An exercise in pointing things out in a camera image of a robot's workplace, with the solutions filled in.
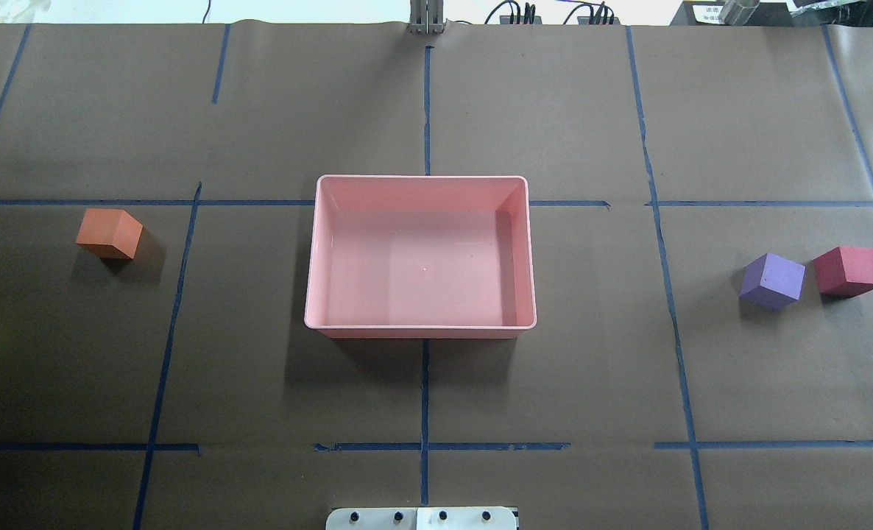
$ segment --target white label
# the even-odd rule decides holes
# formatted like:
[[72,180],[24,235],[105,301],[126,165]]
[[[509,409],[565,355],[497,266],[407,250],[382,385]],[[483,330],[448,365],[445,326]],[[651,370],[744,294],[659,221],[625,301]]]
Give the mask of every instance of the white label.
[[705,24],[722,24],[720,6],[692,6],[695,10],[695,20]]

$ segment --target magenta cube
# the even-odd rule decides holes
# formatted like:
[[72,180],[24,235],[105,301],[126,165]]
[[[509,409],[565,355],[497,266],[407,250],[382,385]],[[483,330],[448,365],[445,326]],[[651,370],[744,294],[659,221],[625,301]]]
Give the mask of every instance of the magenta cube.
[[806,267],[767,252],[747,265],[741,298],[777,311],[799,300]]
[[873,248],[839,246],[813,264],[823,294],[858,296],[873,289]]

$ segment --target pink bin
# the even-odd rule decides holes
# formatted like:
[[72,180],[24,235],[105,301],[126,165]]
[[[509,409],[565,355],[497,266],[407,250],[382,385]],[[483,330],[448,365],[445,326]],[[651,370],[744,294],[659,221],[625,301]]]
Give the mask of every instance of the pink bin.
[[305,325],[334,338],[510,339],[536,319],[524,178],[319,178]]

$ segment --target gray table surface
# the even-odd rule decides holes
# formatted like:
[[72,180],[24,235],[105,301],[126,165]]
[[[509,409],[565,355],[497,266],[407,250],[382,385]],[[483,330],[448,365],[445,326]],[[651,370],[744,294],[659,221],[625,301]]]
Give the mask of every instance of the gray table surface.
[[[305,328],[333,173],[528,178],[537,328]],[[873,246],[873,29],[0,26],[0,528],[873,528],[837,245]],[[807,266],[780,313],[737,299],[764,252]]]

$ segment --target pink plastic container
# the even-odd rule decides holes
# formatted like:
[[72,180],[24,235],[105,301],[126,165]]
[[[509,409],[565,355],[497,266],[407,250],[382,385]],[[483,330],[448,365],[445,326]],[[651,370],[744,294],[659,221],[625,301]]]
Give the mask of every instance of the pink plastic container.
[[524,178],[319,178],[305,325],[334,338],[510,339],[536,319]]

